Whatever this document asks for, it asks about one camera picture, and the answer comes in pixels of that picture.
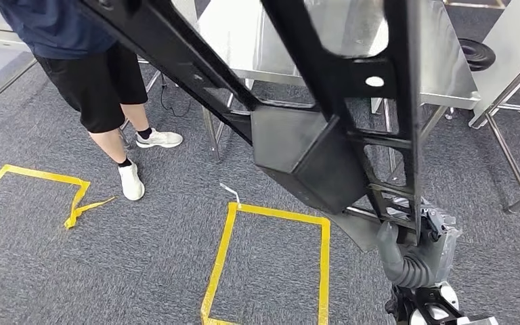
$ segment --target bolt hole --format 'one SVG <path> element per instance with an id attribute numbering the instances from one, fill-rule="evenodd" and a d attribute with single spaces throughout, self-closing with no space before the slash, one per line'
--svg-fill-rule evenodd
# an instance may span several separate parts
<path id="1" fill-rule="evenodd" d="M 373 76 L 366 79 L 366 84 L 371 87 L 382 87 L 384 85 L 384 79 Z"/>

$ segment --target white sneaker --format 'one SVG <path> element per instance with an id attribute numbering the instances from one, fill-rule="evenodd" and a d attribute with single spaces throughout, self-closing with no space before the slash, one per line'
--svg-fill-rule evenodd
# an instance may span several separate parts
<path id="1" fill-rule="evenodd" d="M 119 167 L 118 172 L 121 174 L 123 183 L 123 194 L 131 201 L 140 200 L 144 195 L 144 184 L 138 178 L 138 168 L 133 162 L 132 165 Z"/>
<path id="2" fill-rule="evenodd" d="M 140 148 L 150 148 L 161 146 L 164 148 L 172 148 L 182 143 L 182 136 L 173 132 L 158 132 L 154 128 L 148 139 L 143 139 L 140 135 L 136 135 L 136 144 Z"/>

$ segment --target black round object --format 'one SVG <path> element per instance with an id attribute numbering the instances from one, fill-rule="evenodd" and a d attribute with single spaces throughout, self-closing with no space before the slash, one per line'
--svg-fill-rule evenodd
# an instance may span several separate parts
<path id="1" fill-rule="evenodd" d="M 495 62 L 495 53 L 489 46 L 472 39 L 459 39 L 459 43 L 471 71 L 485 70 Z"/>

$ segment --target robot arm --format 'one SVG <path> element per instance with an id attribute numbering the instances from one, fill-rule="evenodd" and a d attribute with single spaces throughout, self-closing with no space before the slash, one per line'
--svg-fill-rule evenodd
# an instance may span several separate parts
<path id="1" fill-rule="evenodd" d="M 495 317 L 464 316 L 447 282 L 461 235 L 455 218 L 424 201 L 419 245 L 398 244 L 398 233 L 397 225 L 384 222 L 377 234 L 383 268 L 393 285 L 385 308 L 398 325 L 497 325 Z"/>

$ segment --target black cable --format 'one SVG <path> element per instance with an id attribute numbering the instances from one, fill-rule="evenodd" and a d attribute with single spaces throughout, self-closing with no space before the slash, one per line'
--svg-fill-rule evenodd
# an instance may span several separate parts
<path id="1" fill-rule="evenodd" d="M 160 88 L 160 105 L 165 110 L 171 110 L 172 111 L 172 115 L 174 115 L 174 117 L 185 117 L 186 114 L 188 114 L 188 112 L 190 111 L 190 107 L 192 106 L 192 98 L 188 102 L 188 108 L 186 109 L 186 112 L 184 112 L 182 115 L 176 115 L 176 112 L 174 111 L 174 108 L 165 106 L 164 96 L 165 96 L 165 88 L 167 87 L 167 84 L 166 84 L 166 81 L 165 81 L 165 76 L 162 73 L 160 74 L 160 79 L 162 81 L 162 85 L 161 85 L 161 88 Z"/>

